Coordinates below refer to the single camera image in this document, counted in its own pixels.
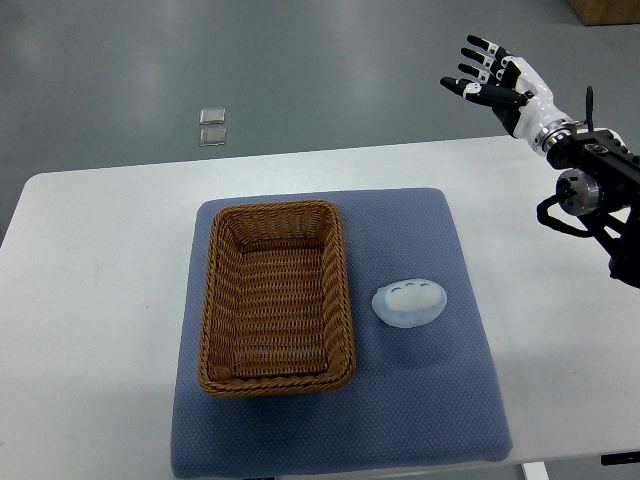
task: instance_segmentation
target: blue mat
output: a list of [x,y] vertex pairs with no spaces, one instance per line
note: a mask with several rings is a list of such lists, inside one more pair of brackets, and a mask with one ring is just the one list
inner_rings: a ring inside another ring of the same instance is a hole
[[[341,211],[356,373],[331,393],[217,399],[196,374],[211,223],[224,207],[325,199]],[[448,304],[432,323],[390,327],[380,286],[424,277]],[[199,210],[176,382],[171,462],[180,478],[262,477],[500,461],[511,450],[491,352],[444,195],[434,189],[234,198]]]

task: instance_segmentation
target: robotic arm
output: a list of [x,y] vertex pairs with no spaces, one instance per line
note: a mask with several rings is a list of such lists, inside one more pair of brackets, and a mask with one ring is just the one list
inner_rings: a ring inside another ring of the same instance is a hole
[[[640,156],[629,153],[609,130],[593,130],[593,93],[587,89],[588,132],[553,103],[553,93],[521,57],[492,42],[470,35],[468,42],[481,51],[463,48],[462,54],[479,64],[460,64],[473,77],[444,77],[441,85],[464,99],[491,107],[505,130],[525,139],[557,170],[564,170],[556,193],[538,205],[538,220],[554,230],[577,237],[594,237],[611,256],[611,277],[640,288]],[[585,226],[580,230],[549,215],[558,203]],[[626,222],[611,213],[630,207]],[[605,227],[619,234],[613,238]]]

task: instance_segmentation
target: brown woven basket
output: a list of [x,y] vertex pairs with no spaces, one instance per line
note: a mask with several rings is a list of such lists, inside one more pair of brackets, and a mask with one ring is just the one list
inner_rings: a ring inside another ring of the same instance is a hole
[[355,346],[342,219],[329,202],[229,207],[214,219],[198,379],[217,397],[344,386]]

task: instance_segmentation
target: white table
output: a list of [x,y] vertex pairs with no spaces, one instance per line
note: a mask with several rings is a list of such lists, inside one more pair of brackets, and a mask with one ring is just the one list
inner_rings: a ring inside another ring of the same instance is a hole
[[558,172],[509,137],[38,175],[0,249],[0,478],[173,478],[187,270],[205,201],[435,187],[513,438],[507,463],[640,449],[640,291],[539,225]]

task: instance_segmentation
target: cardboard box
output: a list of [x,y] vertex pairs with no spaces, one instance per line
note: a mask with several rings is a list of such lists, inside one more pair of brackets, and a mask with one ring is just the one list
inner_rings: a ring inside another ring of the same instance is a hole
[[569,0],[585,25],[640,23],[640,0]]

